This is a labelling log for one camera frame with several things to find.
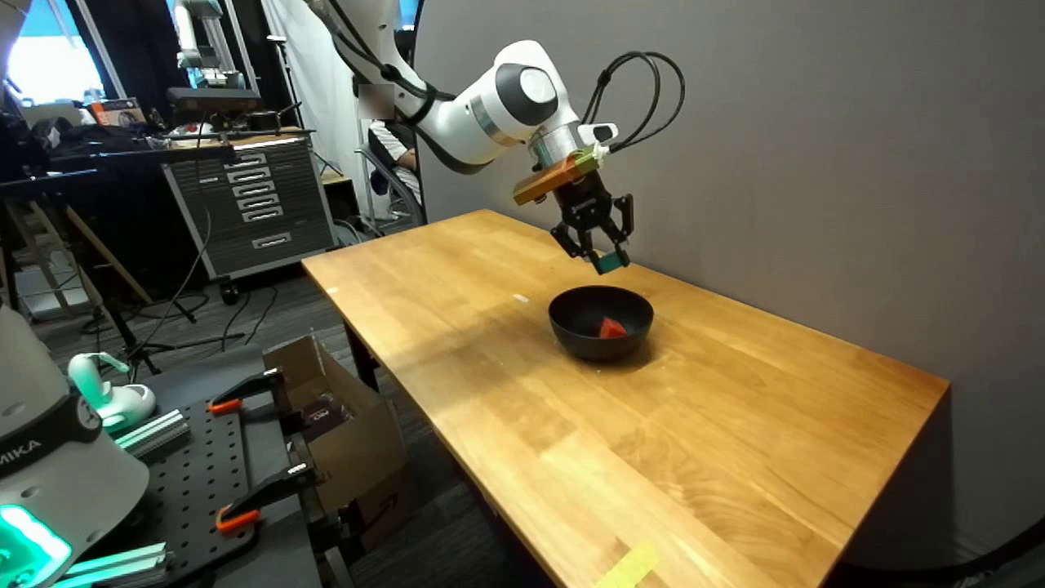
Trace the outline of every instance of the tabletop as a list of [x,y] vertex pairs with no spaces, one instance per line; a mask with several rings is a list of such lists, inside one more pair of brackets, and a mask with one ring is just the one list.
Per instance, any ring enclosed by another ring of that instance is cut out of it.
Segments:
[[[179,367],[142,383],[156,394],[160,411],[164,411],[203,401],[213,396],[214,391],[229,390],[264,370],[261,349],[249,346]],[[245,413],[264,415],[272,404],[272,395],[247,399]],[[252,486],[289,466],[283,432],[275,416],[247,420],[242,426],[245,458]],[[257,543],[217,568],[215,588],[322,586],[308,538],[308,522],[298,498],[284,498],[265,507],[262,516]]]
[[[949,389],[643,266],[597,276],[489,210],[304,265],[568,586],[817,586]],[[653,305],[622,363],[551,331],[588,283]]]

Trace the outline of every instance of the person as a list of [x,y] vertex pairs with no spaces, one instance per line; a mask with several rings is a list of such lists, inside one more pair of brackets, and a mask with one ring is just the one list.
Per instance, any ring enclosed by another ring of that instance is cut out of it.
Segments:
[[[417,140],[414,132],[395,121],[391,84],[358,84],[352,81],[353,90],[365,112],[372,121],[367,131],[367,145],[377,159],[402,181],[414,193],[418,204],[421,199],[421,183],[417,179]],[[379,172],[370,175],[371,187],[377,193],[386,193],[388,182]]]

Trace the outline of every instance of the table leg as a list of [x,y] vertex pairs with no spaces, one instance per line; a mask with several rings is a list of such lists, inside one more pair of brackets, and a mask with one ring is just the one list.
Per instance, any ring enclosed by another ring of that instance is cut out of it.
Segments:
[[376,391],[377,374],[374,369],[377,368],[377,362],[370,357],[370,350],[348,323],[345,323],[345,335],[348,336],[348,349],[352,352],[352,361],[355,362],[355,373],[364,384]]

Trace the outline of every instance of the white curtain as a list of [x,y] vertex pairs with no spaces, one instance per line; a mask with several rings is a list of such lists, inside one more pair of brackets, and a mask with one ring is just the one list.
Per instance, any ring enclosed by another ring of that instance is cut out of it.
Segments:
[[286,38],[291,79],[301,104],[303,123],[315,128],[316,152],[352,179],[356,196],[366,198],[363,144],[352,71],[333,49],[330,32],[301,0],[261,0],[273,34]]

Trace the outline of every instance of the chair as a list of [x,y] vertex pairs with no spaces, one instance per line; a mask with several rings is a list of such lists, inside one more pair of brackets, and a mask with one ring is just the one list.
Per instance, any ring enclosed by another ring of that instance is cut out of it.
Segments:
[[361,146],[355,149],[355,152],[365,157],[367,161],[374,166],[374,169],[388,180],[389,189],[392,192],[392,213],[396,215],[396,219],[379,224],[374,217],[373,195],[369,189],[367,190],[367,206],[370,208],[369,221],[371,222],[371,228],[377,233],[378,236],[384,236],[390,232],[407,230],[409,228],[427,222],[427,218],[424,214],[424,208],[422,208],[421,204],[414,197],[414,191],[411,190],[407,184],[402,183],[402,180],[399,179],[399,175],[395,174],[395,171],[381,163],[381,161],[377,159],[377,156],[370,150],[370,147]]

